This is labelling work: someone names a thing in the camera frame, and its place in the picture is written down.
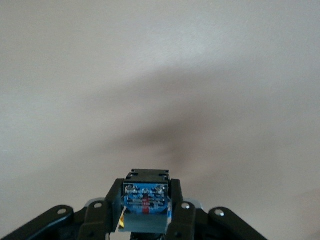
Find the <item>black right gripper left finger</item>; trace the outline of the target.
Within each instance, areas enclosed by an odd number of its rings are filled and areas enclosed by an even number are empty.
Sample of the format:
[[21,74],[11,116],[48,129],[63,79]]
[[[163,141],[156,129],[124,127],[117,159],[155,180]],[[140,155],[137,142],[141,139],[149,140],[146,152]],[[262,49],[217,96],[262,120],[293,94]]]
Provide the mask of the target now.
[[90,200],[75,212],[57,205],[22,225],[4,240],[107,240],[115,232],[123,207],[124,179],[113,183],[106,197]]

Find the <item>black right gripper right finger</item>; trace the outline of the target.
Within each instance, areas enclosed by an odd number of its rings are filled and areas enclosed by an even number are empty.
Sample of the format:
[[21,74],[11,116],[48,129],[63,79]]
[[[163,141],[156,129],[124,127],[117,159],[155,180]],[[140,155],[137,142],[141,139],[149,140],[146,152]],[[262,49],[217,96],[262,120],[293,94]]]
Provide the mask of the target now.
[[173,205],[167,240],[264,240],[265,237],[226,207],[205,212],[185,201],[181,181],[172,179],[169,188]]

